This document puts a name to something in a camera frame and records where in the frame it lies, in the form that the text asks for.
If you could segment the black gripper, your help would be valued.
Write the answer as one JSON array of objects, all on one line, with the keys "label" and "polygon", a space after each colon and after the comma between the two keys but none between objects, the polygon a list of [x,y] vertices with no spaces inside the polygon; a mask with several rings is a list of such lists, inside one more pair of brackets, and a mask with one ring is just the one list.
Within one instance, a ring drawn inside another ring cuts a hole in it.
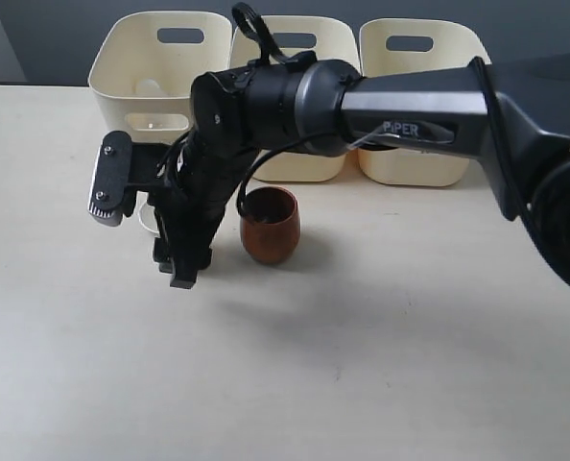
[{"label": "black gripper", "polygon": [[171,274],[171,287],[193,288],[199,270],[209,266],[226,204],[255,159],[254,148],[229,150],[195,129],[168,155],[167,190],[154,199],[159,237],[154,239],[153,261],[160,273]]}]

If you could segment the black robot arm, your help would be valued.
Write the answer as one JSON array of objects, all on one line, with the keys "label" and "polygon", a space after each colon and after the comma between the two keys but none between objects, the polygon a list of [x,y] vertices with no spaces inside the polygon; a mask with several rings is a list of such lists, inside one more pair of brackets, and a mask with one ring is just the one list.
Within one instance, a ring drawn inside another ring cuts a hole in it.
[{"label": "black robot arm", "polygon": [[251,63],[200,75],[191,106],[153,196],[154,261],[175,287],[209,265],[261,151],[331,157],[353,145],[478,161],[503,216],[570,286],[570,54],[380,77],[339,60]]}]

